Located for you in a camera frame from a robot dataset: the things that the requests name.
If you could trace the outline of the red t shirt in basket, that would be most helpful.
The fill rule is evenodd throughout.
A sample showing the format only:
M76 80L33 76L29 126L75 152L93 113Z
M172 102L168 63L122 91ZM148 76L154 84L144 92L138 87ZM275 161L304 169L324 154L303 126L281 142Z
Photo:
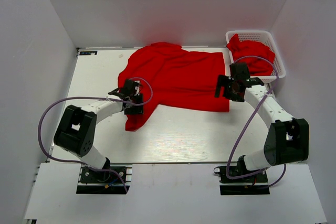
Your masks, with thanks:
M233 60L236 61L242 57L248 56L240 60L239 63L247 63L249 73L252 76L270 76L273 68L272 66L259 57L273 63L275 53L270 48L258 41L244 40L241 41L238 34L235 34L226 46L233 55Z

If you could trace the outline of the white plastic basket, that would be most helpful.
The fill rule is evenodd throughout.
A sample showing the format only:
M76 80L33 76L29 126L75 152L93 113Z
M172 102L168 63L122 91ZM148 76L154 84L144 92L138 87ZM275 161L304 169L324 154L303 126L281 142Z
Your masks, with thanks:
M265 30L231 30L226 33L226 42L229 43L229 40L235 35L238 34L238 37L241 41L244 40L252 40L252 41L258 41L263 43L264 45L268 46L271 51L275 53L275 59L274 62L271 63L268 60L259 57L261 60L266 61L269 63L273 71L270 76L253 76L260 78L264 83L271 83L276 80L276 76L279 76L279 78L283 78L286 75L286 71L284 68L284 64L282 63L282 59L280 56L280 53L276 47L275 41L273 40L273 37L270 32ZM229 50L229 58L231 63L234 62L233 55Z

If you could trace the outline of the red t shirt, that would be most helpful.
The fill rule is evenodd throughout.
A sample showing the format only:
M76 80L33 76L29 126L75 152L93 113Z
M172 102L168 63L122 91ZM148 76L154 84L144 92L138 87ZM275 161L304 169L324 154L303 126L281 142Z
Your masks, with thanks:
M228 112L229 100L215 98L218 76L224 74L222 52L187 51L168 42L138 49L119 73L118 86L126 79L140 78L146 104L143 114L127 116L125 130L141 128L158 105Z
M240 60L239 63L247 63L249 73L252 76L270 76L273 68L272 66L259 57L273 63L275 53L270 48L258 41L244 40L241 41L238 34L235 34L226 46L233 55L233 60L236 61L242 57L248 56Z

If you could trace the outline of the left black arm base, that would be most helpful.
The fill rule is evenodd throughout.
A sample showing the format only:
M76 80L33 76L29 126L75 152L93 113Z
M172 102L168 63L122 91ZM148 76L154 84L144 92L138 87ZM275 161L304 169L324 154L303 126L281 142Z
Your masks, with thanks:
M127 192L119 176L125 183L127 190L131 186L132 166L117 165L110 167L118 173L94 172L83 166L79 173L76 194L78 195L126 195Z

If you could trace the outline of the dark label sticker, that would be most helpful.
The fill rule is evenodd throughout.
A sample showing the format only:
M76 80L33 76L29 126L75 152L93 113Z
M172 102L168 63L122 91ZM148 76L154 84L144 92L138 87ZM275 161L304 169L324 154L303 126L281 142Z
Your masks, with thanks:
M80 51L80 56L91 56L91 55L97 55L97 51Z

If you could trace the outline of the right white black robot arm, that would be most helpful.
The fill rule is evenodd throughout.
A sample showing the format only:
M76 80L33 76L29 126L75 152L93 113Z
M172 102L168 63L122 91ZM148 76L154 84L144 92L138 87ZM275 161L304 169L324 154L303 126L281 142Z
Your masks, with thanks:
M218 76L215 97L234 102L247 102L268 127L268 134L261 150L239 159L238 177L247 182L257 170L272 166L305 161L309 156L309 124L286 112L270 95L259 78L234 79Z

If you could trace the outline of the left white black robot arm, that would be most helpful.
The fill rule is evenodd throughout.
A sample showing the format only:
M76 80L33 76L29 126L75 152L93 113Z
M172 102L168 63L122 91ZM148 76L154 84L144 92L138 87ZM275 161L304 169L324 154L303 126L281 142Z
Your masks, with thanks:
M61 117L54 135L54 144L76 156L93 169L93 176L101 182L110 178L110 161L94 147L96 125L116 113L142 114L141 93L121 101L99 100L82 107L69 105Z

